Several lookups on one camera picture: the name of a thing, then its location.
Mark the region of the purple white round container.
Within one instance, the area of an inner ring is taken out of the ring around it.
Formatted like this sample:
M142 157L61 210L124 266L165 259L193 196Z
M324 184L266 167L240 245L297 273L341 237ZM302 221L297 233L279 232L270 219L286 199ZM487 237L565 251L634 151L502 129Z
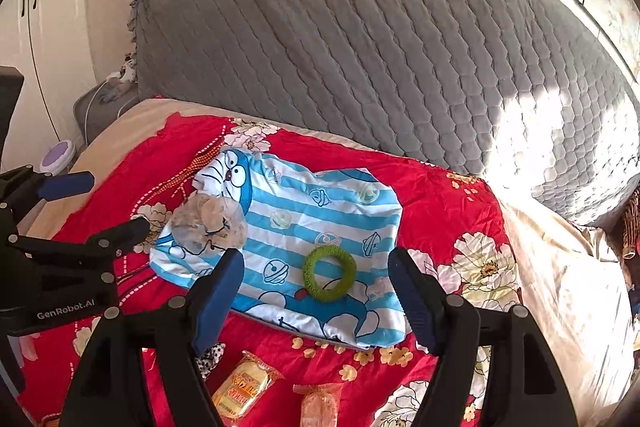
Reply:
M59 176L66 173L73 166L76 157L76 146L70 140L63 140L55 144L40 160L39 171Z

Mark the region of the beige sheer scrunchie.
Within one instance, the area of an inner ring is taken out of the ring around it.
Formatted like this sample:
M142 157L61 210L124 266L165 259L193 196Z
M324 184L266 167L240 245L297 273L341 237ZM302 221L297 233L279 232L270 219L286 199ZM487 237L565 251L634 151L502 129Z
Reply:
M247 241L242 207L224 196L194 193L174 211L169 226L177 245L198 257L229 248L242 249Z

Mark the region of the yellow packaged rice cracker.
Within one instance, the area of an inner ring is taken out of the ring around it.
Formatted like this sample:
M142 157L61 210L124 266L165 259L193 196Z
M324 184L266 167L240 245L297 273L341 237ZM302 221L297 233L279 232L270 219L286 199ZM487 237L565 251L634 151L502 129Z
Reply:
M239 426L264 393L283 375L250 351L212 395L213 405L225 426Z

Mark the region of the red floral bedspread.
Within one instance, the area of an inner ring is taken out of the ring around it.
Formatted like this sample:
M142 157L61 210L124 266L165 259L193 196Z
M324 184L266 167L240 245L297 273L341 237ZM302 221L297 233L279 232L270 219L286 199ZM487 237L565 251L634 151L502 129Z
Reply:
M520 300L518 270L497 199L482 181L457 176L407 158L363 152L319 139L304 130L282 130L262 121L216 115L128 115L81 155L78 168L98 185L93 193L45 205L30 234L79 243L135 213L154 227L167 220L189 185L154 194L208 144L248 144L314 171L366 167L398 195L399 243L450 293L474 306L507 308ZM242 418L245 426L295 426L303 398L299 385L342 387L342 426L407 426L424 398L436 366L413 339L360 352L326 347L299 335L231 313L221 333L224 355L208 379L218 388L245 352L279 369L276 381Z

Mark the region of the white wardrobe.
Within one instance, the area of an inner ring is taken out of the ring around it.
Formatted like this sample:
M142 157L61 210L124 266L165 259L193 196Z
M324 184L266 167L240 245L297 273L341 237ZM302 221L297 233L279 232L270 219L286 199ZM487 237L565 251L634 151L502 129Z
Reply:
M24 77L2 152L6 168L37 167L58 142L80 142L73 106L96 84L84 1L1 2L1 64Z

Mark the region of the blue striped cartoon cloth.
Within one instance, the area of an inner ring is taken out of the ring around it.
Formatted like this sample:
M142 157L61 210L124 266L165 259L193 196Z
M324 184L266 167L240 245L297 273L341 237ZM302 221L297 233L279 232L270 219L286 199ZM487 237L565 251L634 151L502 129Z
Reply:
M229 197L243 209L248 233L238 251L244 275L233 310L264 317L257 307L267 306L307 315L369 348L405 339L405 314L387 271L402 207L394 190L368 170L312 172L271 154L226 147L196 173L193 186L191 196ZM357 265L354 285L334 303L314 300L304 287L305 258L322 245L342 247ZM151 248L150 265L162 279L189 288L213 272L223 253L187 254L168 222Z

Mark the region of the green fuzzy scrunchie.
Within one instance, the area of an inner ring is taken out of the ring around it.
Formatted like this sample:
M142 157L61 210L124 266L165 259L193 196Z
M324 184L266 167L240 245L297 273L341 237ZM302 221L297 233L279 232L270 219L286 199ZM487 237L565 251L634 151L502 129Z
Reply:
M342 247L314 248L303 264L303 282L309 295L320 303L334 303L346 296L355 283L357 265Z

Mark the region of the grey quilted headboard cover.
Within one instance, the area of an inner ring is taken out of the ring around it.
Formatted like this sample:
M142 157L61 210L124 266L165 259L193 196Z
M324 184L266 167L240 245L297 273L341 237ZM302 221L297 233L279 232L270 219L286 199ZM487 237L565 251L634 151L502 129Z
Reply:
M610 227L639 101L560 0L132 0L142 98L344 136Z

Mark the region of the grey bedside stool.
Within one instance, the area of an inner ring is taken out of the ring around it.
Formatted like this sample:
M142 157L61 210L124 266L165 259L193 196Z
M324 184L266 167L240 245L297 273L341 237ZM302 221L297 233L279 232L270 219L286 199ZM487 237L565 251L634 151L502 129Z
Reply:
M75 120L84 143L89 145L113 122L140 102L134 83L126 91L104 82L78 98L74 104Z

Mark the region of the clear packaged wafer snack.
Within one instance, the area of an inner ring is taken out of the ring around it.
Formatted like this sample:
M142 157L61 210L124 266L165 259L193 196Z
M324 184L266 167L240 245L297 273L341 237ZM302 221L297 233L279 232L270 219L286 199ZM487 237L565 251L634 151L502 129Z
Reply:
M300 427L336 427L343 384L294 385L293 392L303 397Z

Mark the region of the leopard print scrunchie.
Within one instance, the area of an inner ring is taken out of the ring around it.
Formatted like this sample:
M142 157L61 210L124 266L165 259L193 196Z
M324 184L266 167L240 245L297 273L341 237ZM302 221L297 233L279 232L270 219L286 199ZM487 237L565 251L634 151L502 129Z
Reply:
M224 356L224 350L226 350L224 343L216 343L216 345L213 345L213 347L207 349L202 355L195 358L196 366L203 381L207 381L209 375L216 369Z

